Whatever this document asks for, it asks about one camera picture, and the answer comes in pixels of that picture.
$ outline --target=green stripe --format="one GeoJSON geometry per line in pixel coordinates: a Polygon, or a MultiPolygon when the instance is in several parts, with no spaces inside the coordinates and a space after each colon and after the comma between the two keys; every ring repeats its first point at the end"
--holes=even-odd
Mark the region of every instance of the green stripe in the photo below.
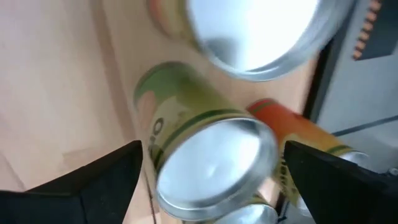
{"type": "Polygon", "coordinates": [[[202,114],[199,114],[198,116],[195,116],[191,119],[189,119],[187,122],[185,122],[181,127],[179,127],[177,130],[174,131],[170,135],[170,137],[164,142],[163,147],[161,147],[161,150],[159,151],[158,155],[155,158],[154,165],[157,168],[158,163],[160,161],[160,158],[162,157],[164,151],[167,149],[167,147],[179,136],[181,135],[184,131],[186,131],[188,128],[191,126],[199,123],[200,121],[203,121],[204,119],[207,119],[212,116],[217,116],[221,114],[229,114],[229,113],[242,113],[241,110],[236,110],[236,109],[221,109],[221,110],[211,110],[204,112],[202,114]]]}
{"type": "Polygon", "coordinates": [[[257,107],[251,109],[250,112],[251,113],[257,113],[259,110],[265,108],[266,106],[273,105],[274,103],[275,103],[275,101],[273,101],[273,100],[266,101],[264,103],[261,103],[257,107]]]}
{"type": "Polygon", "coordinates": [[[335,146],[335,147],[332,147],[332,148],[326,150],[326,152],[333,155],[333,154],[336,154],[337,152],[344,150],[344,149],[351,149],[351,147],[346,146],[346,145],[339,145],[339,146],[335,146]]]}

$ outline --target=black plastic piece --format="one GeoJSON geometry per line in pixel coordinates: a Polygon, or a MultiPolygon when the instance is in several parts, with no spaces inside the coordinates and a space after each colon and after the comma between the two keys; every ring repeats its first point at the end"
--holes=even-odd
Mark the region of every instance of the black plastic piece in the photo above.
{"type": "Polygon", "coordinates": [[[141,142],[133,141],[27,192],[0,191],[0,223],[122,223],[141,165],[141,142]]]}
{"type": "Polygon", "coordinates": [[[295,141],[284,157],[317,224],[398,223],[398,179],[295,141]]]}

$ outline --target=orange label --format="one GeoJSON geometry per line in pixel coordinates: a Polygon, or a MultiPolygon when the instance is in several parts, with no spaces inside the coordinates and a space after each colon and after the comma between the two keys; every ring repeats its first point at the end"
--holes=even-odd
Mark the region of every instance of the orange label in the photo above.
{"type": "Polygon", "coordinates": [[[340,156],[351,150],[333,135],[272,99],[257,101],[248,107],[248,111],[266,123],[275,133],[280,160],[274,172],[274,179],[294,205],[297,205],[300,194],[283,157],[287,141],[297,141],[335,156],[340,156]]]}

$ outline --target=tin can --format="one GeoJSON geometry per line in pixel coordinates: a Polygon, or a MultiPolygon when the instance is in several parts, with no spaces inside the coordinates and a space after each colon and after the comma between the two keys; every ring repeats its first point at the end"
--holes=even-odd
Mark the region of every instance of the tin can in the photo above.
{"type": "Polygon", "coordinates": [[[248,111],[274,131],[279,145],[280,160],[273,178],[282,187],[284,195],[303,215],[311,216],[284,160],[283,150],[286,141],[293,140],[306,144],[347,161],[355,162],[359,166],[363,166],[368,159],[368,155],[365,153],[344,145],[333,135],[272,99],[259,100],[249,106],[248,111]]]}
{"type": "Polygon", "coordinates": [[[277,146],[271,129],[192,67],[167,62],[152,68],[135,89],[134,105],[157,173],[155,194],[171,216],[219,217],[272,175],[277,146]]]}
{"type": "Polygon", "coordinates": [[[204,222],[183,222],[183,224],[276,224],[278,214],[260,194],[255,194],[250,201],[240,208],[214,220],[204,222]]]}
{"type": "Polygon", "coordinates": [[[277,78],[331,39],[352,0],[148,0],[153,21],[229,75],[277,78]]]}

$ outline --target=wooden surface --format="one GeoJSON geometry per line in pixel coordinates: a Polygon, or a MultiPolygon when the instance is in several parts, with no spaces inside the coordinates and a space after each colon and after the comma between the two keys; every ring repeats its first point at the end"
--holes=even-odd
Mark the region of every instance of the wooden surface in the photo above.
{"type": "MultiPolygon", "coordinates": [[[[159,33],[145,0],[0,0],[0,30],[0,189],[16,191],[141,138],[132,92],[157,63],[193,65],[240,106],[273,97],[294,111],[315,64],[271,82],[233,80],[159,33]]],[[[275,202],[274,184],[261,191],[275,202]]],[[[148,198],[141,175],[125,223],[153,223],[148,198]]]]}

